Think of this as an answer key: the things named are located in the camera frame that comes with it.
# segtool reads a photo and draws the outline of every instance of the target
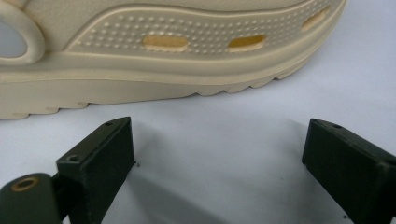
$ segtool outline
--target shoe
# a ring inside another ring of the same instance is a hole
[[[0,0],[0,119],[258,88],[303,66],[347,0]]]

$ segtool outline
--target shoe hole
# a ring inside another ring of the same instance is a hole
[[[143,38],[143,46],[146,49],[182,52],[188,44],[189,39],[184,36],[146,35]]]
[[[228,44],[229,52],[242,52],[260,49],[264,46],[266,35],[254,35],[233,39]]]
[[[301,27],[301,31],[302,32],[308,31],[312,27],[314,27],[315,25],[317,25],[318,23],[323,21],[323,19],[326,18],[326,15],[329,13],[329,11],[330,11],[330,6],[327,6],[327,7],[323,8],[317,14],[315,14],[315,15],[311,16],[310,18],[308,18],[303,23],[303,26]]]

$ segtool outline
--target shoe sole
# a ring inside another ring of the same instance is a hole
[[[330,34],[345,4],[312,0],[240,13],[112,8],[93,18],[64,50],[47,52],[36,63],[2,67],[0,119],[89,103],[259,88],[302,67]]]

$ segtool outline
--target white surface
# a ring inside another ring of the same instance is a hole
[[[396,2],[350,0],[296,74],[253,90],[0,120],[0,185],[56,173],[103,122],[131,116],[134,167],[104,223],[351,223],[301,164],[310,118],[396,154]]]
[[[16,58],[26,52],[23,37],[7,24],[0,22],[0,57]]]

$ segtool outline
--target dotted texture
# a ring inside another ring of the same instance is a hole
[[[101,15],[78,34],[67,48],[72,52],[166,58],[238,57],[263,53],[302,38],[304,22],[330,6],[327,17],[342,0],[313,0],[283,10],[249,13],[207,13],[166,7],[122,7]],[[146,35],[184,36],[189,44],[183,52],[146,49]],[[235,38],[266,35],[260,49],[229,52]]]

